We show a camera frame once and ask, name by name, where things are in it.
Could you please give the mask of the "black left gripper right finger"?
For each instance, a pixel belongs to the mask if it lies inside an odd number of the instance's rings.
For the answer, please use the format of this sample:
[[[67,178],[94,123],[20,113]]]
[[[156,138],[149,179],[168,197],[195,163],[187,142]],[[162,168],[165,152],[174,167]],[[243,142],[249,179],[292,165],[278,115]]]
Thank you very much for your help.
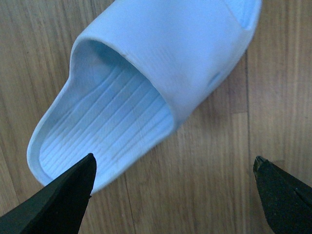
[[[275,234],[312,232],[312,188],[267,159],[253,165],[265,218]]]

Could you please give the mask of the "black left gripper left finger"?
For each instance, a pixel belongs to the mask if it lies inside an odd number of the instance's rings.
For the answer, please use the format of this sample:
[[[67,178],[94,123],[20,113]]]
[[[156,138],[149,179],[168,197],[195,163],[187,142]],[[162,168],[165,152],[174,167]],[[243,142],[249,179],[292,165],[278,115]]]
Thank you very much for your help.
[[[97,163],[89,153],[0,218],[2,234],[77,234],[94,186]]]

